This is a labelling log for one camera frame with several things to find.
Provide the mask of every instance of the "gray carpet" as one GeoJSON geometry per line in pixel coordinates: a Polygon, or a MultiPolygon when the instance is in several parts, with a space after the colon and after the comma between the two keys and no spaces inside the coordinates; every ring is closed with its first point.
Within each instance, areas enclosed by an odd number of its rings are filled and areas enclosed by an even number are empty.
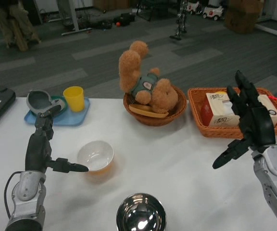
{"type": "MultiPolygon", "coordinates": [[[[275,22],[266,24],[277,29],[275,22]]],[[[150,23],[137,18],[126,27],[61,37],[60,22],[46,23],[37,27],[43,42],[31,44],[28,52],[6,49],[0,34],[0,84],[18,96],[26,96],[30,89],[61,95],[65,88],[80,85],[90,98],[122,98],[118,58],[131,42],[141,39],[150,48],[142,71],[158,66],[162,77],[184,92],[235,86],[234,74],[240,69],[257,87],[277,96],[276,36],[258,30],[239,35],[226,29],[223,21],[196,15],[188,17],[188,33],[181,41],[168,38],[175,28],[175,18],[150,23]]]]}

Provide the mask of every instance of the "yellow cup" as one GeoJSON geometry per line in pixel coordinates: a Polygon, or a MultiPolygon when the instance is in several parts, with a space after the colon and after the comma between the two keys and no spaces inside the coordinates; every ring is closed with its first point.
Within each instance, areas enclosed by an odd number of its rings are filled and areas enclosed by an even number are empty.
{"type": "Polygon", "coordinates": [[[81,87],[73,86],[65,89],[63,95],[73,112],[80,112],[84,109],[84,90],[81,87]]]}

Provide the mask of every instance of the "wicker basket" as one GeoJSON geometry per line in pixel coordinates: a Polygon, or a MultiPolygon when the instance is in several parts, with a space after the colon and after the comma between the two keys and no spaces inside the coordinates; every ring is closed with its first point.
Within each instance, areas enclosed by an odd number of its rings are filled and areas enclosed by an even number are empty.
{"type": "Polygon", "coordinates": [[[152,118],[152,117],[139,115],[139,114],[136,114],[136,113],[130,111],[129,104],[136,103],[135,99],[130,94],[125,94],[124,95],[125,109],[136,120],[138,120],[142,124],[145,124],[145,125],[148,125],[148,126],[155,126],[155,127],[169,124],[174,119],[181,116],[184,113],[185,109],[187,108],[187,98],[186,98],[185,94],[180,89],[178,89],[177,87],[173,86],[173,88],[175,89],[175,91],[178,94],[178,102],[177,102],[176,106],[174,107],[174,109],[169,111],[168,116],[165,117],[165,118],[152,118]]]}
{"type": "MultiPolygon", "coordinates": [[[[192,88],[188,90],[188,97],[191,105],[191,110],[195,119],[195,122],[201,131],[202,135],[205,137],[219,137],[219,138],[232,138],[240,139],[242,138],[242,133],[239,127],[233,128],[216,128],[204,126],[201,120],[201,107],[203,105],[206,93],[214,93],[217,91],[225,91],[226,88],[192,88]]],[[[271,92],[264,88],[257,89],[259,94],[265,94],[272,96],[271,92]]],[[[271,100],[275,108],[277,109],[277,101],[271,100]]],[[[277,135],[277,124],[275,126],[275,133],[277,135]]]]}

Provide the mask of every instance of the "robotic hand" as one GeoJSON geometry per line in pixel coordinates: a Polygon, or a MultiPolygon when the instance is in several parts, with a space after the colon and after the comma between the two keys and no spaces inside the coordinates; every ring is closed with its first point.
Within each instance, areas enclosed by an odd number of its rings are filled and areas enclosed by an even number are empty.
{"type": "Polygon", "coordinates": [[[231,159],[238,159],[250,147],[253,150],[254,172],[262,184],[264,197],[277,217],[277,144],[274,126],[268,110],[258,101],[258,92],[246,77],[237,71],[235,76],[239,96],[231,86],[227,94],[232,102],[232,110],[240,116],[239,128],[242,140],[234,140],[214,162],[219,168],[231,159]]]}
{"type": "Polygon", "coordinates": [[[71,164],[67,159],[51,158],[49,140],[53,137],[53,117],[61,109],[60,105],[52,107],[45,113],[39,113],[35,122],[36,131],[31,135],[25,156],[25,171],[15,172],[20,174],[20,181],[15,185],[12,192],[14,211],[9,213],[6,192],[8,184],[15,174],[9,178],[5,191],[4,201],[9,222],[6,231],[42,231],[45,209],[43,201],[46,196],[45,172],[47,167],[53,171],[68,173],[69,171],[87,172],[88,168],[83,165],[71,164]]]}

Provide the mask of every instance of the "rectangular wicker basket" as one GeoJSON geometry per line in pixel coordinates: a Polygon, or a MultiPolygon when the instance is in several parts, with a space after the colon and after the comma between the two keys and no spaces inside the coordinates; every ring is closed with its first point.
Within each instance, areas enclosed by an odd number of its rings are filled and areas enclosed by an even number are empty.
{"type": "MultiPolygon", "coordinates": [[[[188,90],[188,98],[191,105],[191,110],[195,119],[195,122],[201,131],[202,135],[205,137],[218,137],[218,138],[231,138],[240,139],[242,138],[242,133],[238,127],[232,128],[216,128],[204,126],[201,120],[201,107],[206,97],[206,93],[215,93],[218,91],[225,91],[226,88],[192,88],[188,90]]],[[[257,89],[259,94],[265,94],[268,96],[273,96],[270,91],[264,88],[257,89]]],[[[271,100],[277,109],[277,101],[271,100]]],[[[275,126],[275,133],[277,135],[277,125],[275,126]]]]}

